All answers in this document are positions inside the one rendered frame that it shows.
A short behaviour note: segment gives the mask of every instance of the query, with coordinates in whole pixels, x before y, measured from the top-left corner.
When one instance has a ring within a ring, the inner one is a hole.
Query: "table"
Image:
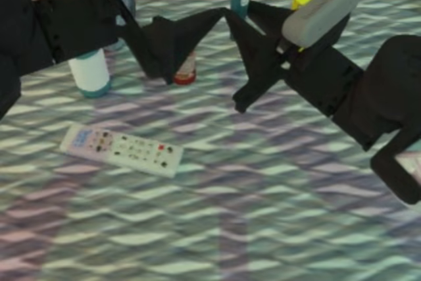
[[[137,5],[146,24],[229,0]],[[337,48],[366,67],[420,14],[421,0],[362,0]],[[284,84],[236,113],[246,76],[224,20],[197,55],[196,83],[167,87],[127,49],[108,54],[113,91],[97,100],[67,64],[24,78],[0,124],[0,280],[420,280],[421,217],[369,169],[372,152]],[[184,145],[177,177],[61,155],[74,121]]]

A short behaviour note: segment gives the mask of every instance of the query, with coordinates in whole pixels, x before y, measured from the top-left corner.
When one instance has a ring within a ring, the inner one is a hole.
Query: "patterned tablecloth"
[[[220,6],[139,0],[138,18]],[[421,1],[363,0],[337,48],[366,67],[387,38],[419,30]],[[167,87],[126,48],[108,54],[113,90],[97,100],[67,64],[24,78],[0,124],[0,281],[421,280],[421,215],[369,169],[372,152],[284,84],[236,113],[246,76],[225,20],[197,55],[196,83]],[[183,145],[180,171],[61,155],[71,122]]]

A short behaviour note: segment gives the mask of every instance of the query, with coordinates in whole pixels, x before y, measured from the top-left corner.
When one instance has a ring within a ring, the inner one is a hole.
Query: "blue label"
[[[85,145],[85,142],[89,135],[92,134],[92,130],[84,130],[80,131],[79,134],[76,136],[76,138],[73,141],[74,147],[83,147]]]

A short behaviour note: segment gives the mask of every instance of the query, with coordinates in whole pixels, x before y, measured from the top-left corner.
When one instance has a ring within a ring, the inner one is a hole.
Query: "gray plastic part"
[[[284,22],[285,39],[308,48],[329,32],[358,5],[359,0],[311,0]]]

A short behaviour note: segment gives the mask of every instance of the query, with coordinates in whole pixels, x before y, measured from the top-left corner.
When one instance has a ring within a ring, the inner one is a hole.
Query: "red and white can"
[[[174,82],[178,85],[190,85],[196,80],[196,54],[192,52],[177,71]]]

